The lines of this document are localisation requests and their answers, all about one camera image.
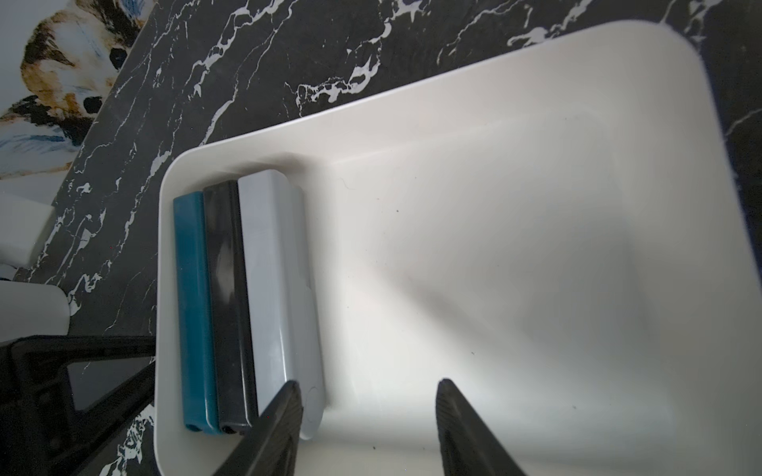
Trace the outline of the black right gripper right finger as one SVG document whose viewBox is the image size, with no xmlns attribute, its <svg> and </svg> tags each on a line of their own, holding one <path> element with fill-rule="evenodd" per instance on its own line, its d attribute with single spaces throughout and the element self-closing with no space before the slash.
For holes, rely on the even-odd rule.
<svg viewBox="0 0 762 476">
<path fill-rule="evenodd" d="M 436 420 L 444 475 L 526 475 L 450 379 L 438 384 Z"/>
</svg>

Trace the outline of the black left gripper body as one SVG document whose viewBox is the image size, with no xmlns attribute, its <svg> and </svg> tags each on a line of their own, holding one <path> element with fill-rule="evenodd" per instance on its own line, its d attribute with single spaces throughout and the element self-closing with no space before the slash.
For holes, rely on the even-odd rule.
<svg viewBox="0 0 762 476">
<path fill-rule="evenodd" d="M 1 264 L 17 270 L 36 264 L 55 224 L 53 206 L 1 196 Z M 1 282 L 1 340 L 69 333 L 69 303 L 54 285 Z"/>
</svg>

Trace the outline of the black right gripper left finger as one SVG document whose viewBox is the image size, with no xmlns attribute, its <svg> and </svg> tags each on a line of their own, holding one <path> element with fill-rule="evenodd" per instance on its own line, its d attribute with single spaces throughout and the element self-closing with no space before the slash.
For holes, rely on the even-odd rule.
<svg viewBox="0 0 762 476">
<path fill-rule="evenodd" d="M 214 475 L 294 475 L 303 413 L 299 383 L 286 382 Z"/>
</svg>

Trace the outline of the black pruning pliers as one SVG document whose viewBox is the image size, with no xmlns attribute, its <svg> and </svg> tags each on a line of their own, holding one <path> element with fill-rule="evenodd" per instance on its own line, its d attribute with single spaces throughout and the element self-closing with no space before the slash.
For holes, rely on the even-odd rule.
<svg viewBox="0 0 762 476">
<path fill-rule="evenodd" d="M 238 183 L 202 191 L 212 304 L 218 423 L 244 434 L 259 416 Z"/>
</svg>

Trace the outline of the light grey pruning pliers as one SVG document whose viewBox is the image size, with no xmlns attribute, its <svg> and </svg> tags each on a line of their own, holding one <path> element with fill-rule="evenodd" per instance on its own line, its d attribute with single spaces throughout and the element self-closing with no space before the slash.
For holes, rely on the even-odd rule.
<svg viewBox="0 0 762 476">
<path fill-rule="evenodd" d="M 237 181 L 257 403 L 299 383 L 300 438 L 316 436 L 327 396 L 303 192 L 279 171 Z"/>
</svg>

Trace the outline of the white plastic storage box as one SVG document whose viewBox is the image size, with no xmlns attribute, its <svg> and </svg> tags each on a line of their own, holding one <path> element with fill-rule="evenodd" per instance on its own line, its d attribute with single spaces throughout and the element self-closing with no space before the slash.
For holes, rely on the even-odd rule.
<svg viewBox="0 0 762 476">
<path fill-rule="evenodd" d="M 327 408 L 301 475 L 434 475 L 449 378 L 531 475 L 757 475 L 761 284 L 702 59 L 621 21 L 184 152 L 159 201 L 154 446 L 187 430 L 172 202 L 305 196 Z"/>
</svg>

